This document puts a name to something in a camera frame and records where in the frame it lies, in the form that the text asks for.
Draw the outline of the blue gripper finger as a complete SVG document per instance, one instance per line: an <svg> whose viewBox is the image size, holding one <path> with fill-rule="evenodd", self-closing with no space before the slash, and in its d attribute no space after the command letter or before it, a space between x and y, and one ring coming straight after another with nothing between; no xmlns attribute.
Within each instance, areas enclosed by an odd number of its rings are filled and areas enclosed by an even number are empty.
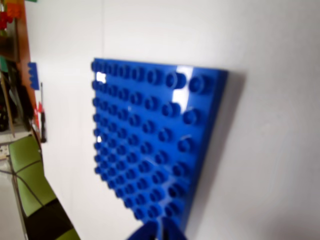
<svg viewBox="0 0 320 240"><path fill-rule="evenodd" d="M168 217L162 219L162 239L187 240L186 236L181 232L175 222Z"/></svg>
<svg viewBox="0 0 320 240"><path fill-rule="evenodd" d="M148 221L137 229L127 240L155 240L158 233L158 223Z"/></svg>

